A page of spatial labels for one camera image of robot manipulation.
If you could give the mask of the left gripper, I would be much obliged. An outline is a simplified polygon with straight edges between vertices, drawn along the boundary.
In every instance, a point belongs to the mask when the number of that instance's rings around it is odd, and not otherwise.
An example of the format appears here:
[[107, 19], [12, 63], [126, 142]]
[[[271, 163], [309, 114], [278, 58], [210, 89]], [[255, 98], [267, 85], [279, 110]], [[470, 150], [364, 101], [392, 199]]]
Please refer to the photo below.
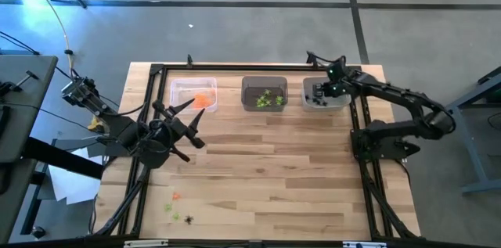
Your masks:
[[178, 106], [165, 107], [165, 105], [158, 99], [153, 102], [152, 107], [155, 111], [164, 116], [163, 125], [171, 132], [173, 143], [177, 142], [182, 137], [187, 137], [195, 148], [201, 149], [205, 146], [205, 142], [201, 138], [198, 138], [196, 134], [198, 133], [197, 127], [205, 109], [202, 109], [193, 118], [189, 125], [185, 125], [179, 118], [176, 117], [177, 114], [181, 113], [193, 101], [194, 99], [190, 99]]

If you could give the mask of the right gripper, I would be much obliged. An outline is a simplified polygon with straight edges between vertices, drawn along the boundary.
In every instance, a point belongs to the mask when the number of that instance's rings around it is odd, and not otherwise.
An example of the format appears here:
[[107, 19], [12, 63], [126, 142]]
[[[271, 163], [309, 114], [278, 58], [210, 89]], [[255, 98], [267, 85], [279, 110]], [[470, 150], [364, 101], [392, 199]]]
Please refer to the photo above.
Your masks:
[[342, 95], [348, 94], [348, 85], [343, 81], [328, 81], [324, 82], [323, 84], [315, 84], [314, 90], [315, 91], [322, 90], [322, 92], [314, 93], [315, 99], [321, 99], [323, 95], [325, 97], [337, 98]]

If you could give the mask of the white plastic bin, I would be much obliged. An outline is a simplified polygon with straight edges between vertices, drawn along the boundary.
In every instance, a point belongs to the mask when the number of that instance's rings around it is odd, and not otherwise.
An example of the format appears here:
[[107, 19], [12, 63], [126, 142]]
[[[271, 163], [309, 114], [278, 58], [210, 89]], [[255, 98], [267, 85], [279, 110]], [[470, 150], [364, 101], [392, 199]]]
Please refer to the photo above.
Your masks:
[[307, 112], [330, 112], [330, 111], [340, 111], [351, 103], [350, 95], [342, 95], [337, 98], [323, 97], [322, 101], [328, 102], [328, 106], [314, 105], [314, 103], [306, 102], [305, 95], [310, 96], [311, 100], [314, 99], [314, 85], [323, 84], [328, 81], [328, 77], [306, 77], [302, 82], [301, 100], [304, 111]]

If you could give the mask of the clear plastic bin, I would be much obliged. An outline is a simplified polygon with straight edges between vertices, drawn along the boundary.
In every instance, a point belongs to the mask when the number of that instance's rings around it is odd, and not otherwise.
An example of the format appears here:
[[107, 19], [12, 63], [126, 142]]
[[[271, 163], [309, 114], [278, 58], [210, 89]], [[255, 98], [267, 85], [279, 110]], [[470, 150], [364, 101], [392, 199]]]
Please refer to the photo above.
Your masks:
[[[211, 89], [215, 89], [217, 92], [217, 80], [215, 77], [188, 77], [174, 79], [171, 82], [170, 87], [170, 105], [178, 106], [190, 99], [194, 99], [197, 94], [204, 94], [206, 103], [213, 99], [215, 104], [210, 108], [205, 109], [208, 113], [213, 113], [218, 109], [218, 92], [216, 96], [210, 94]], [[201, 111], [201, 109], [194, 109], [194, 103], [192, 102], [188, 107], [186, 107], [181, 114], [194, 114]]]

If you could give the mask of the smoky grey plastic bin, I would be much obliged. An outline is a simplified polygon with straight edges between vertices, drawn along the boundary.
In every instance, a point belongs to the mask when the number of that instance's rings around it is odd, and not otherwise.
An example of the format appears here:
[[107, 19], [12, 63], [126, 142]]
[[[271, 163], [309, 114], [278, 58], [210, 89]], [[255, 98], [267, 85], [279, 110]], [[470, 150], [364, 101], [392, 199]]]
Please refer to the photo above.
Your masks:
[[[270, 96], [263, 96], [265, 89], [271, 91]], [[257, 98], [265, 97], [272, 102], [271, 106], [257, 107]], [[276, 105], [276, 97], [282, 96], [284, 106]], [[245, 76], [242, 79], [241, 102], [249, 112], [282, 112], [288, 103], [287, 79], [271, 76]]]

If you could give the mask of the black clamp with silver rod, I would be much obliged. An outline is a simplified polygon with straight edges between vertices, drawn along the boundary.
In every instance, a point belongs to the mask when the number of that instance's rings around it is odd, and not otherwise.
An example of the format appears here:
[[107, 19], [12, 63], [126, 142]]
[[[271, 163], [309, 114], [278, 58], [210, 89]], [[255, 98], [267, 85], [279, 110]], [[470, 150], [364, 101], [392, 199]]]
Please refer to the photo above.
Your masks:
[[109, 134], [93, 135], [81, 139], [83, 142], [97, 142], [103, 145], [118, 142], [117, 138]]

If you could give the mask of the black support beam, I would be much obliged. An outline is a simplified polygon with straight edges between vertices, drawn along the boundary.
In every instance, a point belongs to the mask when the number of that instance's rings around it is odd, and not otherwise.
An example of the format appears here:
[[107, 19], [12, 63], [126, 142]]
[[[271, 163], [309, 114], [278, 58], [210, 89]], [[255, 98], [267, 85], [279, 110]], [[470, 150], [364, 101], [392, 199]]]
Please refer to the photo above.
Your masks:
[[29, 137], [24, 145], [22, 157], [62, 168], [77, 174], [100, 180], [103, 165]]

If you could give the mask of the white light bar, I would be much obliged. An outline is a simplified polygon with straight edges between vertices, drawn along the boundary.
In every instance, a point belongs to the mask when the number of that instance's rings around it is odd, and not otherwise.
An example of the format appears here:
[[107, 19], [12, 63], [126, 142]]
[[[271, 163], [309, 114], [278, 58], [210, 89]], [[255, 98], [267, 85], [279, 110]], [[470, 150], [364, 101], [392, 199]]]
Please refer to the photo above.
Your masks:
[[166, 239], [140, 239], [125, 241], [123, 248], [159, 248], [168, 245], [169, 242]]
[[359, 242], [359, 241], [343, 241], [343, 248], [387, 248], [386, 243], [378, 242]]

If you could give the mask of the white paper sheets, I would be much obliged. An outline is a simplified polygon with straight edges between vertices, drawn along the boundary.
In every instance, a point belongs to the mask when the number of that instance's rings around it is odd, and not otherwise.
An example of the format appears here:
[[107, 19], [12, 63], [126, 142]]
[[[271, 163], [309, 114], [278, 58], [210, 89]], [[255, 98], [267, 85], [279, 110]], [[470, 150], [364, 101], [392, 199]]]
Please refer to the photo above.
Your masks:
[[66, 205], [94, 199], [99, 191], [100, 179], [77, 174], [49, 165], [52, 188], [57, 201], [66, 200]]

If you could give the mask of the grey side table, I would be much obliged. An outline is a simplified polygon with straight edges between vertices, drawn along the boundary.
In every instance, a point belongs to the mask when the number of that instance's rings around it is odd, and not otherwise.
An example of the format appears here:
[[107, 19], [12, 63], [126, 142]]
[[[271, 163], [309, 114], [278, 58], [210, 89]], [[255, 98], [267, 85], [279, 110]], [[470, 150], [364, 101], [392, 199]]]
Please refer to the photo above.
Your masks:
[[9, 241], [36, 164], [35, 160], [0, 164], [0, 244]]
[[0, 134], [0, 164], [20, 158], [57, 62], [55, 56], [0, 56], [0, 82], [20, 84], [21, 88], [0, 97], [0, 106], [10, 108]]

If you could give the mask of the black desk clamp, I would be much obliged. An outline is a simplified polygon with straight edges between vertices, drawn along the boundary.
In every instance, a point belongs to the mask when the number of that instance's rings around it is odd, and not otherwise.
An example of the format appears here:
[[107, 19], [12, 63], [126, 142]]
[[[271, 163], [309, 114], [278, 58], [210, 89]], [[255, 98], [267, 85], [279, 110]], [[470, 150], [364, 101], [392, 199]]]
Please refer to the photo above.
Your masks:
[[10, 92], [21, 92], [22, 91], [21, 85], [31, 78], [39, 80], [39, 77], [36, 74], [31, 72], [30, 70], [27, 70], [26, 76], [17, 83], [11, 81], [0, 82], [0, 98], [3, 97], [4, 95], [7, 95]]

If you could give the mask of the blue-grey metal table frame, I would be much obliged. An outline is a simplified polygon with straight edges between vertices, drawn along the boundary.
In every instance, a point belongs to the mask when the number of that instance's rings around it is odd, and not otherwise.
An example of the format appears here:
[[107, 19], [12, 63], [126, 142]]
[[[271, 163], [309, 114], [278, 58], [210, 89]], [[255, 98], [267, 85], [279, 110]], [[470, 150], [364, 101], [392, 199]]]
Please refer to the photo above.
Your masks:
[[467, 122], [463, 116], [463, 110], [481, 110], [481, 109], [501, 109], [501, 95], [499, 100], [491, 99], [496, 93], [501, 92], [501, 66], [498, 66], [491, 72], [481, 77], [474, 89], [454, 99], [445, 108], [452, 115], [456, 122], [456, 130], [463, 140], [463, 144], [469, 154], [473, 164], [474, 172], [478, 180], [469, 185], [464, 185], [462, 193], [486, 192], [490, 190], [501, 190], [501, 178], [490, 179], [486, 174], [481, 162], [474, 137], [470, 134]]

